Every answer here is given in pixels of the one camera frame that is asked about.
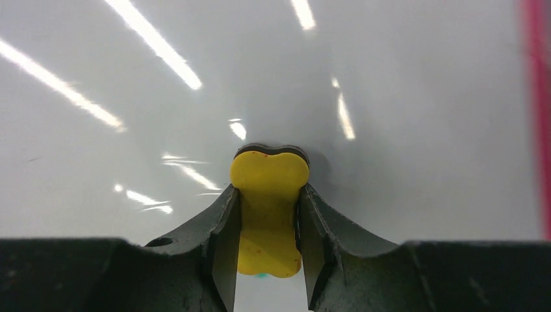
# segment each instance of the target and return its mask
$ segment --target red edge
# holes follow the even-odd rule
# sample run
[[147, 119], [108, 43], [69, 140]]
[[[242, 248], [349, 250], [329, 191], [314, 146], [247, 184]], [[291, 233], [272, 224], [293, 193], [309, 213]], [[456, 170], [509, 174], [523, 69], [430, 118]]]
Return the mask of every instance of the red edge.
[[551, 239], [551, 101], [547, 74], [544, 0], [522, 0], [524, 28], [528, 48], [528, 78], [530, 83], [535, 156], [541, 195], [544, 237]]

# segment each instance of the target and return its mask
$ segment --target small hole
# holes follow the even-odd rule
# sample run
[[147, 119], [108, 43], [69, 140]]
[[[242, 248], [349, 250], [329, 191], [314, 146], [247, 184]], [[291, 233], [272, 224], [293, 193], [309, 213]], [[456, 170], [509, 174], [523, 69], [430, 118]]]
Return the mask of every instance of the small hole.
[[161, 247], [172, 244], [172, 239], [168, 237], [159, 237], [149, 242], [146, 247]]

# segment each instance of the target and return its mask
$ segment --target yellow foam piece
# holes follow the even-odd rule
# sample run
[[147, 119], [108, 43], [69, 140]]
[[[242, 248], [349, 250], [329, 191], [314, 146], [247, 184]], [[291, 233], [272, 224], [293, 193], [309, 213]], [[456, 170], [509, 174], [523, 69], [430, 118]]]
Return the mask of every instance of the yellow foam piece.
[[293, 153], [246, 151], [235, 157], [229, 177], [241, 200], [238, 272], [277, 278], [298, 273], [301, 255], [293, 222], [308, 176], [306, 161]]

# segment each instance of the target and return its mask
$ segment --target clamp jaw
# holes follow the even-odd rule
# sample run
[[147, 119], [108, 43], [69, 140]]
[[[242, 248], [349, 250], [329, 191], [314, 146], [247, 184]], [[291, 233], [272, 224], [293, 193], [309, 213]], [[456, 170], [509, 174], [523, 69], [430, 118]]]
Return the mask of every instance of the clamp jaw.
[[[232, 311], [242, 209], [229, 185], [173, 231], [121, 239], [0, 240], [0, 311]], [[296, 246], [313, 311], [548, 311], [547, 242], [389, 242], [310, 184]]]

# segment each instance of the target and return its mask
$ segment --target pink stripe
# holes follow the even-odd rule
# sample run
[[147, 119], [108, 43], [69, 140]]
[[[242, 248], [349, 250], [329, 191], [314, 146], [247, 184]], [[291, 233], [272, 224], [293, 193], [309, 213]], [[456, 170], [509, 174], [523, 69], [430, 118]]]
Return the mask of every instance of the pink stripe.
[[526, 44], [528, 46], [528, 77], [532, 97], [535, 154], [539, 172], [541, 210], [544, 236], [551, 239], [551, 153], [549, 77], [546, 68], [546, 36], [543, 0], [523, 0]]

